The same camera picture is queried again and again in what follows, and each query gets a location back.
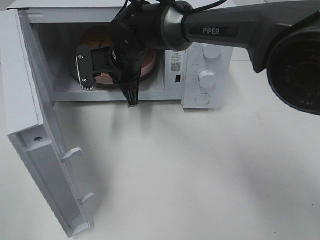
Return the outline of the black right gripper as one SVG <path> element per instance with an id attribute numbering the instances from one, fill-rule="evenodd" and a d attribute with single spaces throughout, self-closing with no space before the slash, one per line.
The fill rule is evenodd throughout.
<path id="1" fill-rule="evenodd" d="M 147 48 L 137 37 L 138 8 L 130 4 L 111 22 L 108 33 L 112 40 L 111 60 L 116 70 L 111 74 L 129 108 L 139 104 L 140 74 Z"/>

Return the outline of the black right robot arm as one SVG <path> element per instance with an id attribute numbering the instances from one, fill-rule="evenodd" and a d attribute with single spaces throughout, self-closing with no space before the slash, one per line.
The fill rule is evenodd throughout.
<path id="1" fill-rule="evenodd" d="M 114 81 L 129 106 L 139 103 L 148 50 L 184 51 L 192 43 L 247 50 L 253 70 L 266 71 L 275 95 L 295 110 L 320 113 L 320 3 L 280 1 L 193 8 L 188 2 L 130 0 L 109 26 Z"/>

